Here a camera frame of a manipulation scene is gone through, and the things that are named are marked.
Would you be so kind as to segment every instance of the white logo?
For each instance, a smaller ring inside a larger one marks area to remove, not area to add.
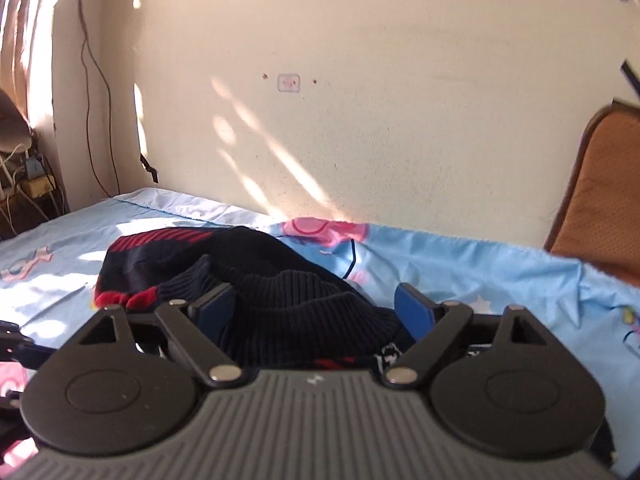
[[[309,377],[306,382],[312,384],[313,386],[317,386],[320,381],[324,381],[324,377],[315,374],[313,377]]]

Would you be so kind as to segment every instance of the wall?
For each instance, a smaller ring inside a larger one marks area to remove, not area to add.
[[[100,62],[102,0],[83,1],[92,49]],[[73,210],[106,197],[92,176],[86,144],[86,86],[80,61],[82,40],[78,0],[58,0],[54,8],[51,37],[54,145],[60,162],[60,175]],[[85,57],[90,76],[91,111],[88,129],[94,167],[105,188],[115,194],[108,152],[105,89],[88,55]],[[52,144],[50,139],[47,139],[47,143]]]
[[[540,245],[640,68],[620,0],[106,1],[124,187],[150,184],[140,123],[162,187],[275,216]]]

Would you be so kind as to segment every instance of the blue bedsheet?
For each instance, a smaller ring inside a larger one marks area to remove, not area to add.
[[[477,312],[528,307],[603,387],[626,476],[640,462],[640,290],[544,251],[371,224],[267,216],[179,193],[143,189],[0,243],[0,319],[61,345],[94,310],[104,252],[119,236],[166,226],[249,225],[392,307],[399,282]]]

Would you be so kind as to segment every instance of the silver screw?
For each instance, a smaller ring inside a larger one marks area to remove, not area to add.
[[[418,378],[418,372],[411,368],[399,366],[398,368],[391,368],[385,374],[386,380],[392,384],[411,384],[415,383]]]
[[[209,377],[214,381],[235,381],[242,375],[242,368],[235,365],[218,365],[209,370]]]

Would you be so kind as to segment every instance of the black strap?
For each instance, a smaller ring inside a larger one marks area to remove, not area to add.
[[[146,160],[145,156],[142,153],[140,153],[140,162],[142,162],[142,166],[144,166],[145,171],[148,171],[149,173],[151,173],[151,178],[157,184],[158,183],[158,170],[156,170],[156,168],[153,168],[151,166],[151,164],[149,164],[148,160]]]
[[[626,80],[629,81],[629,84],[634,88],[638,97],[640,97],[640,80],[638,80],[638,76],[629,65],[629,62],[625,59],[625,62],[620,67],[621,72],[625,75]]]

